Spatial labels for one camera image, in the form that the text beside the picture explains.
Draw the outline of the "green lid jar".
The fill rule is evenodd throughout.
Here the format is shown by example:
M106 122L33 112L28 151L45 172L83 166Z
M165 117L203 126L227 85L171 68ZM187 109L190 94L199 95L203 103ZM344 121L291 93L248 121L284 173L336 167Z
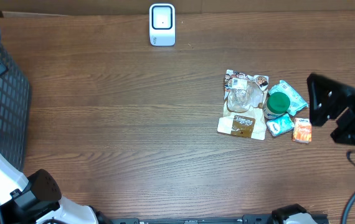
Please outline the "green lid jar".
M290 107L289 97L281 92L272 93L263 106L263 115L269 120L283 116Z

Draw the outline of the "small teal tissue pack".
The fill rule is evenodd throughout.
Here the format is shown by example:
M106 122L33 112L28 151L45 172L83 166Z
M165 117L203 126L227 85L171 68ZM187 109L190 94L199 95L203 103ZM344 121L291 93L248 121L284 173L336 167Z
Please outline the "small teal tissue pack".
M295 127L295 124L291 120L290 115L286 113L279 118L267 121L266 126L270 131L271 135L273 137L277 137L281 134L285 134L289 131L292 131Z

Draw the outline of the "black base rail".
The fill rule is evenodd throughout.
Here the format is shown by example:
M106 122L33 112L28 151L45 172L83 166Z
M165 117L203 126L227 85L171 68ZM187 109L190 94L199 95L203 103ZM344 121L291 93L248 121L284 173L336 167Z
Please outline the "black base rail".
M114 218L112 224L267 224L272 223L272 216L267 214L251 214L242 217L213 217L213 218L167 218L147 219Z

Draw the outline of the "brown snack pouch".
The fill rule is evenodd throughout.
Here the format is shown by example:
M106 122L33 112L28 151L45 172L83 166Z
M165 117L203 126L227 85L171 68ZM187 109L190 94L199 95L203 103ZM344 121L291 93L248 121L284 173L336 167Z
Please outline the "brown snack pouch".
M268 76L226 70L223 114L219 118L217 132L264 140L267 127L263 106L268 84Z

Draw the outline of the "white barcode scanner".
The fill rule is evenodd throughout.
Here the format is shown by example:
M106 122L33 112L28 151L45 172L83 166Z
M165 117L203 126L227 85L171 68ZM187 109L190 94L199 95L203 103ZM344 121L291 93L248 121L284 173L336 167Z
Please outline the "white barcode scanner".
M170 3L155 3L149 8L149 41L156 47L176 43L176 11Z

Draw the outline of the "teal tissue pack wrapper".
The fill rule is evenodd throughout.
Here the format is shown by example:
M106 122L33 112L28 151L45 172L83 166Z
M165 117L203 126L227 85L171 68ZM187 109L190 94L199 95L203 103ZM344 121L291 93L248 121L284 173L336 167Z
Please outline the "teal tissue pack wrapper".
M280 80L279 84L273 86L269 90L269 94L284 93L290 99L290 106L287 109L287 113L291 116L295 116L297 112L308 107L308 103L302 98L302 96L286 81Z

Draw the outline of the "grey plastic basket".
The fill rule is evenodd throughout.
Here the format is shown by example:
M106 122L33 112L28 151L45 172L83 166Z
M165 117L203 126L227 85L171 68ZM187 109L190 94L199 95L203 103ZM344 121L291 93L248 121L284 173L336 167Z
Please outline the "grey plastic basket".
M1 43L0 65L8 71L0 76L0 153L22 171L26 157L26 137L32 87Z

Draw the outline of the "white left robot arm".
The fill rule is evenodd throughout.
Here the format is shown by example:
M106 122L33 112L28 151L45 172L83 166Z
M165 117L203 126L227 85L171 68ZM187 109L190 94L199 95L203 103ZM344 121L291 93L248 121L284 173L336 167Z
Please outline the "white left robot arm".
M23 174L30 105L30 83L0 45L0 223L108 223L62 196L46 170Z

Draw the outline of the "orange tissue pack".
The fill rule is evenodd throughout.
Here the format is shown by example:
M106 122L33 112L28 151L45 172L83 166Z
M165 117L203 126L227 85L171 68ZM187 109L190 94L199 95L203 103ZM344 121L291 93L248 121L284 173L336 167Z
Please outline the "orange tissue pack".
M312 140L312 125L309 119L295 118L292 141L308 144Z

